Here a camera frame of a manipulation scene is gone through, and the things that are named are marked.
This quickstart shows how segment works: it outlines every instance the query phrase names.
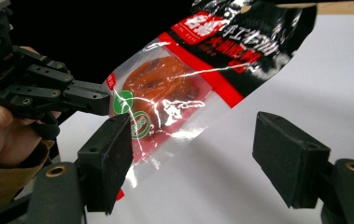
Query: black background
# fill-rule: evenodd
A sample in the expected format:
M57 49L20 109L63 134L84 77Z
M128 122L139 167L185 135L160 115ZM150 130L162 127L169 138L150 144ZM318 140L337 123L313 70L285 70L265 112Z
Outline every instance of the black background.
M63 62L77 80L102 83L117 66L191 15L193 0L10 0L13 45Z

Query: red food item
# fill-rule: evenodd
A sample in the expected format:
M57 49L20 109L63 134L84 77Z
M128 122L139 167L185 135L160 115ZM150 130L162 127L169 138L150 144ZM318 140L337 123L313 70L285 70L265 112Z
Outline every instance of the red food item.
M190 77L190 68L178 57L166 56L148 61L136 68L126 79L124 90L134 95L133 112L144 111L150 117L154 135L163 131L170 114L169 105L194 100L199 89Z

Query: white table surface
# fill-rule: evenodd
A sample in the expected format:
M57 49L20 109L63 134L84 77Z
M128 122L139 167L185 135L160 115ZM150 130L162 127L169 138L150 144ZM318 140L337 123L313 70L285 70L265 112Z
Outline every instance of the white table surface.
M289 209L252 158L258 111L284 117L330 147L330 162L354 159L354 15L318 15L275 77L126 192L110 216L88 213L88 222L321 223L321 201L316 209ZM75 161L106 119L77 112L65 121L61 160Z

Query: human hand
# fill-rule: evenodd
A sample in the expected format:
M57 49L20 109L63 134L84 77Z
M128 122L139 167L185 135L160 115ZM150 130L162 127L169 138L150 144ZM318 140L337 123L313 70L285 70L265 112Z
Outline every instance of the human hand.
M22 47L36 52L29 47ZM61 113L53 112L58 118ZM0 106L0 168L18 167L39 144L41 137L29 126L31 119L16 119L5 107Z

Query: plastic wrapper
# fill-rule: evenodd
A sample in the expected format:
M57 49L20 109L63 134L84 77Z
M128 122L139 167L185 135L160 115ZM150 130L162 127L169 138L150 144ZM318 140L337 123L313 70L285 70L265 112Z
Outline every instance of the plastic wrapper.
M191 12L103 84L110 116L131 115L128 188L282 69L313 30L317 7L202 0Z

